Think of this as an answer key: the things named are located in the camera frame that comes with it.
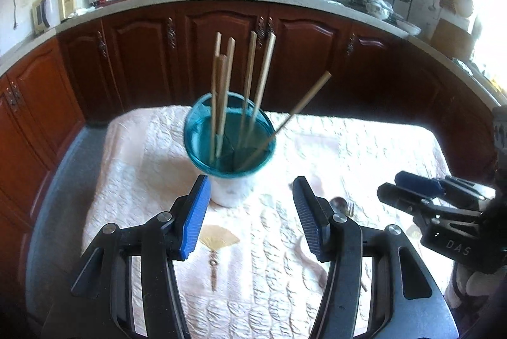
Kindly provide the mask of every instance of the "gray floor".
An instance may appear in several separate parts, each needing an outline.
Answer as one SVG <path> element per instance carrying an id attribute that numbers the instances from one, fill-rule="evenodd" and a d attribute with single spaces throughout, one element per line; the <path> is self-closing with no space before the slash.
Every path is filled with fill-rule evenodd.
<path id="1" fill-rule="evenodd" d="M 106 128 L 85 127 L 55 174 L 42 204 L 30 243 L 26 306 L 35 331 L 46 319 L 55 292 L 81 254 L 86 214 L 93 201 Z"/>

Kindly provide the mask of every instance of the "countertop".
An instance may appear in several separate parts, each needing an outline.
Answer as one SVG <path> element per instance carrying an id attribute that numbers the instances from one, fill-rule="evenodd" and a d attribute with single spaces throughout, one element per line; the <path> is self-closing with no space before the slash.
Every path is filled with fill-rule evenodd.
<path id="1" fill-rule="evenodd" d="M 12 49 L 10 49 L 4 55 L 2 55 L 0 57 L 0 76 L 3 75 L 11 66 L 13 66 L 19 59 L 28 54 L 30 51 L 32 51 L 45 41 L 49 40 L 56 34 L 64 32 L 74 26 L 78 26 L 79 24 L 89 22 L 92 21 L 93 19 L 97 19 L 103 16 L 108 16 L 109 14 L 119 13 L 122 11 L 144 6 L 179 1 L 190 1 L 190 0 L 125 0 L 119 3 L 111 4 L 110 6 L 98 8 L 95 11 L 84 14 L 83 16 L 78 16 L 69 19 L 38 37 L 32 36 L 31 38 L 26 39 L 25 41 L 14 46 Z M 249 1 L 280 3 L 292 6 L 306 7 L 314 10 L 321 10 L 331 14 L 336 14 L 342 17 L 350 18 L 352 20 L 384 30 L 397 37 L 408 40 L 410 43 L 417 46 L 419 49 L 425 51 L 435 60 L 439 61 L 443 66 L 451 70 L 484 102 L 484 104 L 489 109 L 493 109 L 494 107 L 507 104 L 507 99 L 505 99 L 503 95 L 498 94 L 493 96 L 493 94 L 490 91 L 488 91 L 485 87 L 483 87 L 482 84 L 478 82 L 478 80 L 475 77 L 467 74 L 463 69 L 461 69 L 460 66 L 453 63 L 452 60 L 448 59 L 442 53 L 435 50 L 433 47 L 429 46 L 422 40 L 410 36 L 407 32 L 405 32 L 402 29 L 399 29 L 396 26 L 393 26 L 392 24 L 383 22 L 368 14 L 346 7 L 339 2 L 332 0 L 249 0 Z"/>

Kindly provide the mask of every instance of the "cutting board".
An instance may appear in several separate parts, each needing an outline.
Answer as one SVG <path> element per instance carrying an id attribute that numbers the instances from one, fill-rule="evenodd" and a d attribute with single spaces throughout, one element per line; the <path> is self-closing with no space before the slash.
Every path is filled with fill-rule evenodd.
<path id="1" fill-rule="evenodd" d="M 475 38 L 462 28 L 441 18 L 430 44 L 450 59 L 455 57 L 468 62 L 472 55 Z"/>

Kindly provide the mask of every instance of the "table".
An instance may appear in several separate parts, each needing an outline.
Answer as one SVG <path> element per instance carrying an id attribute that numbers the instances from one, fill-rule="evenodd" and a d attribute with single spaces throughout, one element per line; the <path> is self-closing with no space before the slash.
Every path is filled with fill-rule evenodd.
<path id="1" fill-rule="evenodd" d="M 94 201 L 83 232 L 83 250 L 101 227 L 145 223 L 188 194 L 198 171 L 183 145 L 189 107 L 139 109 L 109 126 Z M 284 114 L 267 113 L 277 127 Z M 299 115 L 277 137 L 272 160 L 255 176 L 252 195 L 237 208 L 211 202 L 203 226 L 219 225 L 239 241 L 217 251 L 216 290 L 210 250 L 198 242 L 176 277 L 192 338 L 308 337 L 323 292 L 323 269 L 302 254 L 305 241 L 291 183 L 306 176 L 317 196 L 342 196 L 354 204 L 360 225 L 399 225 L 437 285 L 445 290 L 452 261 L 420 245 L 412 217 L 379 202 L 377 187 L 400 170 L 427 177 L 449 174 L 434 135 L 418 126 Z M 145 335 L 140 261 L 133 258 L 136 331 Z M 362 281 L 371 283 L 371 261 Z M 356 334 L 364 332 L 370 292 L 361 290 Z"/>

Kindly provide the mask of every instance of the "metal screw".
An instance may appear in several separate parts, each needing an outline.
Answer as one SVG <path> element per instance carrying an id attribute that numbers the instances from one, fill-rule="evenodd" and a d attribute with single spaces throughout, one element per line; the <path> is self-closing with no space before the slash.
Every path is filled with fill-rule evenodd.
<path id="1" fill-rule="evenodd" d="M 172 219 L 172 215 L 169 212 L 160 212 L 157 215 L 157 219 L 159 222 L 168 222 Z"/>
<path id="2" fill-rule="evenodd" d="M 345 223 L 347 221 L 347 217 L 342 212 L 337 212 L 333 215 L 333 220 L 336 223 Z"/>
<path id="3" fill-rule="evenodd" d="M 105 234 L 111 234 L 115 230 L 116 230 L 116 225 L 114 223 L 105 224 L 104 227 L 102 228 L 102 232 L 104 232 Z"/>
<path id="4" fill-rule="evenodd" d="M 396 226 L 395 224 L 390 224 L 388 227 L 387 227 L 387 230 L 389 231 L 389 233 L 392 233 L 392 234 L 401 234 L 401 229 L 399 226 Z"/>

